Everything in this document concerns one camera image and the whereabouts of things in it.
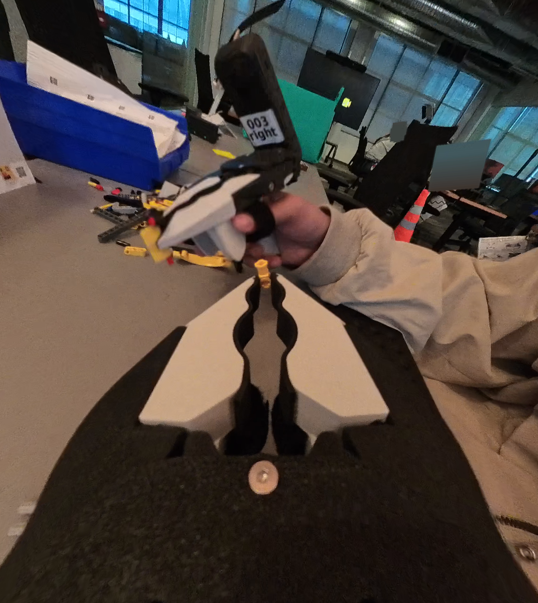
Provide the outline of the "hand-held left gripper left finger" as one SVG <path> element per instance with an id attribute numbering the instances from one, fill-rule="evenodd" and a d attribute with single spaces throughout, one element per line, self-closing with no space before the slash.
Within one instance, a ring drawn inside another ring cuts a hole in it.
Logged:
<path id="1" fill-rule="evenodd" d="M 245 346 L 254 335 L 257 278 L 190 321 L 139 414 L 147 426 L 207 433 L 217 448 L 257 401 Z"/>

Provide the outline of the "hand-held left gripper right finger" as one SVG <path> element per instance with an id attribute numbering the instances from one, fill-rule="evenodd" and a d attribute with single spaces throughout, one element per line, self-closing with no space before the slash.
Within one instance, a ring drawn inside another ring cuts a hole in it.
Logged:
<path id="1" fill-rule="evenodd" d="M 272 409 L 277 443 L 383 423 L 389 409 L 345 323 L 285 277 L 272 275 L 276 333 L 284 345 Z"/>

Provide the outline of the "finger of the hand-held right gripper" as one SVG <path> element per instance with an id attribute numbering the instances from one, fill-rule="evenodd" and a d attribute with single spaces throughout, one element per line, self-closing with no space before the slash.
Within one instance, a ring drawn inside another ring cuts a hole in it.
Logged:
<path id="1" fill-rule="evenodd" d="M 258 173 L 209 177 L 181 193 L 161 216 L 161 222 L 220 222 L 258 202 Z"/>
<path id="2" fill-rule="evenodd" d="M 214 191 L 197 200 L 176 201 L 163 216 L 157 241 L 160 250 L 193 240 L 205 253 L 220 251 L 234 262 L 243 260 L 246 241 L 232 224 L 236 214 L 232 191 Z"/>

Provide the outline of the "yellow panel black connector assembly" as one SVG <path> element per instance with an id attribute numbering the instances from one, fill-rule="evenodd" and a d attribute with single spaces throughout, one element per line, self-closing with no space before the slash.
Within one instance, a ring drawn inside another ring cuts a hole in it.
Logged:
<path id="1" fill-rule="evenodd" d="M 156 224 L 153 217 L 146 220 L 145 226 L 139 230 L 139 235 L 143 240 L 145 248 L 154 263 L 174 264 L 174 254 L 172 248 L 159 248 L 159 239 L 161 235 L 160 227 Z"/>

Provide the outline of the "person's right forearm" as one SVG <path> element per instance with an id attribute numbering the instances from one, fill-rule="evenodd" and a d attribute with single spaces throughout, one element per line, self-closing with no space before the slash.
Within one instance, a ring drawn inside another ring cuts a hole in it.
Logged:
<path id="1" fill-rule="evenodd" d="M 295 272 L 319 298 L 398 330 L 429 379 L 538 395 L 538 247 L 502 262 L 437 253 L 367 209 L 319 212 L 325 237 Z"/>

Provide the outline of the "black head desk lamp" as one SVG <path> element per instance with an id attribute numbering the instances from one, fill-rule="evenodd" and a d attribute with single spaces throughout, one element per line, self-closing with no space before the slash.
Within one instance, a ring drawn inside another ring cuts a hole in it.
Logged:
<path id="1" fill-rule="evenodd" d="M 250 27 L 276 14 L 281 10 L 285 3 L 286 1 L 275 1 L 271 4 L 265 5 L 259 10 L 254 11 L 235 27 L 235 30 L 228 41 L 235 41 Z"/>

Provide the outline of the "person's right hand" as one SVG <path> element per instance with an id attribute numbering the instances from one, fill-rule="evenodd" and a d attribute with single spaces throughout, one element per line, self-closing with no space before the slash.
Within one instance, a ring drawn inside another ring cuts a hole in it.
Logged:
<path id="1" fill-rule="evenodd" d="M 243 263 L 253 267 L 266 260 L 272 269 L 296 269 L 309 260 L 323 243 L 331 224 L 329 208 L 316 206 L 287 192 L 274 195 L 263 205 L 271 211 L 278 253 L 270 254 L 259 242 L 248 242 Z"/>

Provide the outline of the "black device green lights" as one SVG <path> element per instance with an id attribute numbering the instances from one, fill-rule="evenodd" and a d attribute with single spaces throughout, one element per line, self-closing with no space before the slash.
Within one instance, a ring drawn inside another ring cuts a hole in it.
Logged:
<path id="1" fill-rule="evenodd" d="M 197 136 L 211 144 L 217 143 L 220 137 L 219 126 L 205 119 L 200 110 L 186 106 L 185 118 L 190 136 Z"/>

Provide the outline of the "green felt bin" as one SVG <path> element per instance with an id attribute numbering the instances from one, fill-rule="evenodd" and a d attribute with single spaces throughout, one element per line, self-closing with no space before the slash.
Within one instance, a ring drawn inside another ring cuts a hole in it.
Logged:
<path id="1" fill-rule="evenodd" d="M 302 160 L 318 163 L 344 87 L 330 100 L 286 80 L 278 79 L 278 83 L 300 142 Z"/>

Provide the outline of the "pile of yellow black bricks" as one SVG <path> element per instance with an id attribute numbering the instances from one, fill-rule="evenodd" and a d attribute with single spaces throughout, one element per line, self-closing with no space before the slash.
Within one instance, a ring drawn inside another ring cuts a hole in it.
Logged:
<path id="1" fill-rule="evenodd" d="M 128 257 L 150 257 L 157 263 L 174 265 L 175 262 L 182 262 L 242 273 L 241 263 L 228 260 L 221 252 L 204 256 L 192 241 L 177 245 L 168 251 L 161 251 L 156 244 L 152 243 L 152 232 L 146 218 L 148 212 L 160 213 L 169 208 L 183 190 L 183 186 L 169 182 L 165 182 L 160 189 L 147 193 L 132 190 L 126 194 L 121 187 L 116 187 L 111 194 L 104 196 L 104 202 L 101 205 L 95 206 L 91 210 L 91 214 L 112 223 L 111 228 L 98 235 L 98 242 L 101 244 L 115 243 Z"/>

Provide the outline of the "black monitor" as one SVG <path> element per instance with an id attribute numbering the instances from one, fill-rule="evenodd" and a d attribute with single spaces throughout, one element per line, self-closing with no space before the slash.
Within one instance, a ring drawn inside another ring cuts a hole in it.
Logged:
<path id="1" fill-rule="evenodd" d="M 334 121 L 352 130 L 362 126 L 380 79 L 363 64 L 331 51 L 309 48 L 297 86 L 337 102 Z"/>

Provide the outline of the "blue plastic bin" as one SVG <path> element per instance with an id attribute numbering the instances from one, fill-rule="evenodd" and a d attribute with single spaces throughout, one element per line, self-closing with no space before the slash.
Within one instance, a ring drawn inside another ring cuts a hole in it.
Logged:
<path id="1" fill-rule="evenodd" d="M 0 99 L 24 155 L 151 190 L 189 158 L 188 125 L 173 115 L 184 142 L 158 158 L 152 131 L 121 117 L 30 86 L 26 65 L 0 60 Z"/>

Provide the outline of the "white paper sheets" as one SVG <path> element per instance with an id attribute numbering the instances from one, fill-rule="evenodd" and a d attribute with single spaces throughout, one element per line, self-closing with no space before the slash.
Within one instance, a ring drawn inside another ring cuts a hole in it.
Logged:
<path id="1" fill-rule="evenodd" d="M 178 129 L 175 117 L 147 108 L 116 86 L 33 41 L 26 44 L 26 80 L 32 87 L 148 127 L 160 159 L 188 139 Z"/>

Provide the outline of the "orange traffic cone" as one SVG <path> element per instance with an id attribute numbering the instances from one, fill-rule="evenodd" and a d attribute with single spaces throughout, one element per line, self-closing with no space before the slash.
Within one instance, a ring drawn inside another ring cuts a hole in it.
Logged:
<path id="1" fill-rule="evenodd" d="M 404 218 L 393 231 L 396 241 L 406 243 L 411 242 L 411 238 L 416 229 L 416 225 L 419 222 L 419 218 L 424 211 L 426 200 L 428 199 L 429 195 L 430 192 L 425 188 L 418 195 Z"/>

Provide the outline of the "black office chair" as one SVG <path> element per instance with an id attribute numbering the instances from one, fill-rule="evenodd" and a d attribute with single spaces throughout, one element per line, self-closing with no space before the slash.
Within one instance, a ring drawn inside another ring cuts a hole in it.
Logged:
<path id="1" fill-rule="evenodd" d="M 445 127 L 412 121 L 404 139 L 396 142 L 376 167 L 363 176 L 353 195 L 328 189 L 328 201 L 338 203 L 345 211 L 367 208 L 394 228 L 426 188 L 436 148 L 447 144 L 457 130 L 456 125 Z"/>

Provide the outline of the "person's beige jacket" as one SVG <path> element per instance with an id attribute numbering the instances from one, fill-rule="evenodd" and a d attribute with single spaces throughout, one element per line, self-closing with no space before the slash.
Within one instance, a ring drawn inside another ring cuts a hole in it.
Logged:
<path id="1" fill-rule="evenodd" d="M 430 254 L 417 360 L 504 541 L 538 591 L 538 248 Z"/>

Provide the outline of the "white printed box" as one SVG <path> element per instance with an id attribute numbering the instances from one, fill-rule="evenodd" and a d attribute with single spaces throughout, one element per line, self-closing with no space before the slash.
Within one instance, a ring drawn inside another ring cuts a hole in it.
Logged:
<path id="1" fill-rule="evenodd" d="M 478 239 L 477 259 L 506 261 L 527 251 L 527 236 L 493 236 Z"/>

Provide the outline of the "black grey connector piece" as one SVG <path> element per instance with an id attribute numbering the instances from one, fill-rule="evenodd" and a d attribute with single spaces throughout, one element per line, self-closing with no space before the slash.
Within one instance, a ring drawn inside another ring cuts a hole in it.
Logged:
<path id="1" fill-rule="evenodd" d="M 30 518 L 33 515 L 36 507 L 37 501 L 25 501 L 18 506 L 17 520 L 9 527 L 7 532 L 7 536 L 9 538 L 16 539 L 24 533 L 24 530 L 26 529 L 26 526 L 30 521 Z"/>

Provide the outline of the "silver ventilation duct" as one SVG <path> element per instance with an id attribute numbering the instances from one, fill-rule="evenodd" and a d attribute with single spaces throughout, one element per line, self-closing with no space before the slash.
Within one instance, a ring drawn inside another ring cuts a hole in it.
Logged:
<path id="1" fill-rule="evenodd" d="M 538 81 L 538 32 L 505 17 L 491 1 L 320 1 L 420 49 L 465 51 L 471 70 L 515 82 Z"/>

